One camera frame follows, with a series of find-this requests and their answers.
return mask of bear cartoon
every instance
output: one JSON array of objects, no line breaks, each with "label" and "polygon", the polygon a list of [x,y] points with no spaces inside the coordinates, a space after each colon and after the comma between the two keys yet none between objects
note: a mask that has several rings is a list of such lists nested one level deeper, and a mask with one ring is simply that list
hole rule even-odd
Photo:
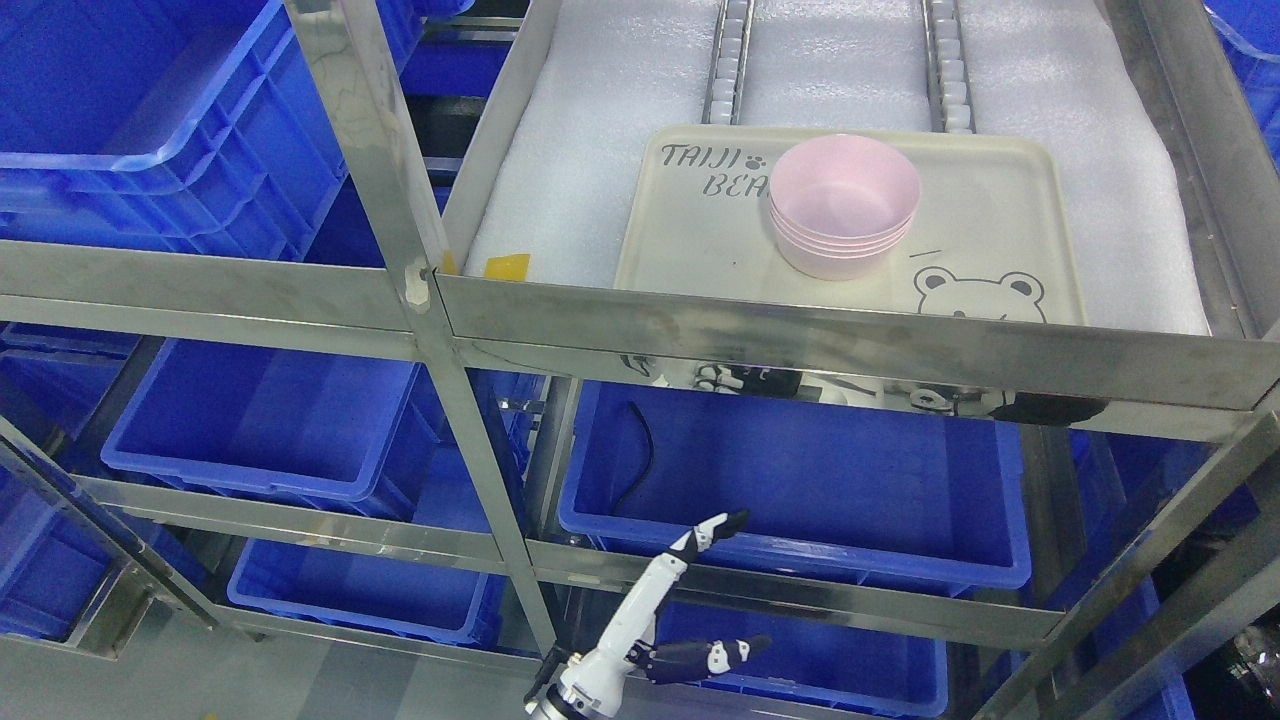
[{"label": "bear cartoon", "polygon": [[915,274],[920,291],[918,313],[1044,323],[1039,301],[1044,284],[1027,273],[1005,273],[998,281],[957,278],[946,268],[924,268]]}]

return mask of black wire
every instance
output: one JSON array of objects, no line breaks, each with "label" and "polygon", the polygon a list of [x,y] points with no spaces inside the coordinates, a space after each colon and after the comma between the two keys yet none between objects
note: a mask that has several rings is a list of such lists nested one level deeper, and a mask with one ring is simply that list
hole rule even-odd
[{"label": "black wire", "polygon": [[640,420],[640,427],[644,428],[644,439],[645,443],[649,446],[649,454],[644,461],[644,470],[640,470],[640,475],[636,477],[635,480],[631,480],[631,486],[627,487],[627,489],[623,491],[622,495],[620,495],[616,501],[613,501],[613,507],[609,510],[609,515],[618,514],[618,509],[622,507],[622,503],[626,502],[628,497],[631,497],[631,493],[640,489],[640,486],[644,484],[646,479],[649,479],[649,470],[653,470],[653,455],[654,455],[653,429],[649,428],[649,420],[644,419],[644,415],[640,413],[640,406],[636,405],[634,400],[627,401],[627,407],[631,409],[631,413],[635,414],[636,420]]}]

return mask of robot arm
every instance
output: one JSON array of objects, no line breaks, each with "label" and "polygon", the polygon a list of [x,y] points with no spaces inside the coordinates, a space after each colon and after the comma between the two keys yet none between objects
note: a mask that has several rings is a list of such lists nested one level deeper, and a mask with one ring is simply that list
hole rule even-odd
[{"label": "robot arm", "polygon": [[[768,647],[767,637],[746,641],[687,642],[653,646],[658,610],[667,593],[698,556],[713,543],[733,537],[746,525],[745,510],[719,514],[686,532],[662,555],[654,557],[623,598],[585,656],[553,653],[544,662],[526,710],[535,720],[584,720],[613,717],[622,705],[622,684],[628,673],[641,669],[654,683],[682,683],[727,673],[754,651]],[[548,683],[561,660],[568,667],[539,702],[536,693]]]}]

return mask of pink bowl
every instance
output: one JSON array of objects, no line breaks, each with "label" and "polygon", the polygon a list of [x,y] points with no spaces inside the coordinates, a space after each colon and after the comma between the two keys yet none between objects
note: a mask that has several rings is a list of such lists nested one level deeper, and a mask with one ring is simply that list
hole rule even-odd
[{"label": "pink bowl", "polygon": [[824,258],[786,241],[778,242],[778,252],[792,268],[820,281],[851,281],[863,277],[876,270],[884,258],[883,252],[852,259]]},{"label": "pink bowl", "polygon": [[786,224],[786,222],[782,220],[781,218],[774,217],[773,220],[774,220],[774,231],[780,236],[786,238],[788,242],[792,242],[801,249],[810,250],[819,255],[827,255],[831,258],[864,258],[868,255],[884,252],[891,247],[893,247],[895,245],[897,245],[904,237],[906,237],[906,233],[910,232],[911,229],[911,223],[906,223],[904,227],[896,229],[895,232],[890,233],[888,236],[881,240],[877,240],[876,242],[868,242],[861,245],[840,245],[840,243],[815,241],[800,233],[791,225]]},{"label": "pink bowl", "polygon": [[769,197],[778,214],[805,234],[870,240],[915,215],[920,176],[905,155],[878,140],[827,135],[778,159]]},{"label": "pink bowl", "polygon": [[833,234],[824,234],[824,233],[820,233],[820,232],[813,232],[813,231],[809,231],[809,229],[805,229],[805,228],[797,225],[796,223],[794,223],[790,219],[787,219],[782,214],[781,210],[778,210],[778,206],[773,201],[772,196],[769,197],[769,215],[773,218],[774,223],[785,224],[791,231],[794,231],[797,234],[804,236],[805,238],[809,238],[809,240],[812,240],[812,241],[814,241],[817,243],[829,245],[832,247],[858,247],[858,246],[861,246],[861,245],[874,245],[874,243],[881,242],[882,240],[884,240],[887,237],[893,236],[895,233],[897,233],[899,231],[901,231],[904,227],[910,225],[911,222],[915,220],[915,215],[913,214],[911,217],[905,218],[901,223],[899,223],[897,225],[895,225],[892,228],[886,229],[884,232],[879,232],[879,233],[865,236],[865,237],[849,238],[849,237],[838,237],[838,236],[833,236]]}]

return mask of floor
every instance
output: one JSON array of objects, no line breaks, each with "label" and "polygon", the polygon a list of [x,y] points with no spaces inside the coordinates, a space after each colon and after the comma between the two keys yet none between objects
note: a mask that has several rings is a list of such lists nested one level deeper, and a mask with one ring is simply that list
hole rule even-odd
[{"label": "floor", "polygon": [[[0,641],[0,720],[515,720],[529,683],[329,641],[207,633],[163,607],[115,662]],[[663,694],[628,697],[620,720],[746,716]]]}]

